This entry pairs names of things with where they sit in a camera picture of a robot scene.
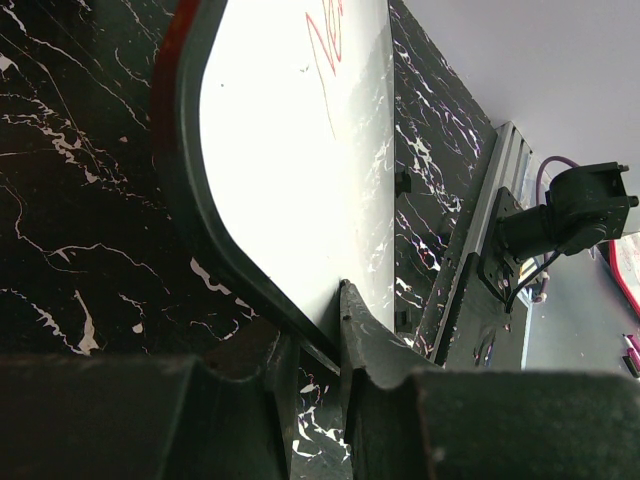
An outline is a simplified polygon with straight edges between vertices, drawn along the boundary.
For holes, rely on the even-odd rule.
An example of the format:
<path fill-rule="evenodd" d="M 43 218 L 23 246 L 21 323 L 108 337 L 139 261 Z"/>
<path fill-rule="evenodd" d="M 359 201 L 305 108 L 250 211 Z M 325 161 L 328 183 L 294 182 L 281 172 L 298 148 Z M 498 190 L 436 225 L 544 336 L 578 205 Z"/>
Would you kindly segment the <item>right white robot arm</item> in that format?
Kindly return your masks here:
<path fill-rule="evenodd" d="M 544 203 L 528 209 L 508 188 L 498 189 L 478 276 L 507 313 L 519 292 L 560 256 L 623 236 L 630 210 L 639 206 L 624 186 L 628 171 L 617 162 L 574 166 L 551 180 Z"/>

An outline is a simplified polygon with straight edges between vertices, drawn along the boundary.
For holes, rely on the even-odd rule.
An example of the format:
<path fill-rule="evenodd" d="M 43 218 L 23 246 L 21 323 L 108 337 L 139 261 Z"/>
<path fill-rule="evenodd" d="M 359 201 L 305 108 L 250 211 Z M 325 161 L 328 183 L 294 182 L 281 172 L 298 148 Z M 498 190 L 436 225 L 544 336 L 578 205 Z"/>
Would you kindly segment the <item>white whiteboard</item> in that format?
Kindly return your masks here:
<path fill-rule="evenodd" d="M 199 263 L 317 356 L 339 289 L 394 317 L 393 45 L 385 1 L 203 1 L 180 53 L 173 218 Z"/>

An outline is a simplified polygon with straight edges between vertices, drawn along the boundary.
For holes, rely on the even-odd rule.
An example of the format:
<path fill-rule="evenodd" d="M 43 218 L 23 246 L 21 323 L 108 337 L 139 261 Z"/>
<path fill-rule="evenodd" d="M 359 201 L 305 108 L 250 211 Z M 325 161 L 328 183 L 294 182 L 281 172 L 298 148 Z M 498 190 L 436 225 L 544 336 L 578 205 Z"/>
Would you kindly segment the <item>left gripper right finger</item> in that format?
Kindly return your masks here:
<path fill-rule="evenodd" d="M 340 389 L 347 415 L 356 408 L 356 397 L 368 383 L 392 390 L 416 369 L 440 369 L 378 321 L 357 286 L 340 282 Z"/>

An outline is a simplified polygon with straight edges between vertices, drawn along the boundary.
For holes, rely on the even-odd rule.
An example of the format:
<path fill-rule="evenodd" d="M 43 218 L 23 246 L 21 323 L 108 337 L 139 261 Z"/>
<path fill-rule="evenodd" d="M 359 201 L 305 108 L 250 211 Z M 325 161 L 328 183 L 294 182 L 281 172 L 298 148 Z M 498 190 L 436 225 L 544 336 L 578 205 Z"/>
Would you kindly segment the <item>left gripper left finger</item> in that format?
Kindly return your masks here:
<path fill-rule="evenodd" d="M 293 395 L 299 353 L 294 336 L 256 320 L 206 353 L 202 388 L 223 394 Z"/>

